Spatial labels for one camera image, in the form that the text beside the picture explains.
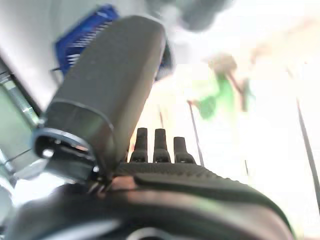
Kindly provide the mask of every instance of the blue basket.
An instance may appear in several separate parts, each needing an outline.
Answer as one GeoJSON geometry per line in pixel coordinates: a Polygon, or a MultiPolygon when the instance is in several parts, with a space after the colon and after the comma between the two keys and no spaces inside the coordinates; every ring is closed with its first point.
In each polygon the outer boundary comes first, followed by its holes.
{"type": "Polygon", "coordinates": [[[55,43],[55,54],[63,75],[77,62],[91,41],[118,18],[113,6],[101,6],[55,43]]]}

